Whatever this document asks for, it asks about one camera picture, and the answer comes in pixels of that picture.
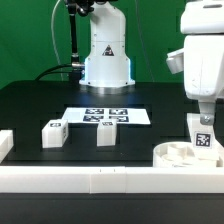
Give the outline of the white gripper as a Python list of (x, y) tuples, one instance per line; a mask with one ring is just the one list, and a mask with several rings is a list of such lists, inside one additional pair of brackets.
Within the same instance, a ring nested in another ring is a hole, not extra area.
[(185, 38), (184, 88), (189, 99), (200, 102), (200, 123), (213, 125), (214, 102), (224, 90), (224, 35)]

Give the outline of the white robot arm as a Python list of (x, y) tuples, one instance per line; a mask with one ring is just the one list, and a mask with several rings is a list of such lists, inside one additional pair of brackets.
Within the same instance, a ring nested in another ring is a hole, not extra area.
[[(90, 24), (91, 51), (80, 83), (101, 91), (133, 85), (123, 13), (106, 0), (97, 1)], [(188, 2), (180, 30), (184, 46), (168, 53), (166, 63), (173, 74), (184, 74), (187, 97), (199, 103), (200, 122), (211, 125), (216, 101), (224, 98), (224, 0)]]

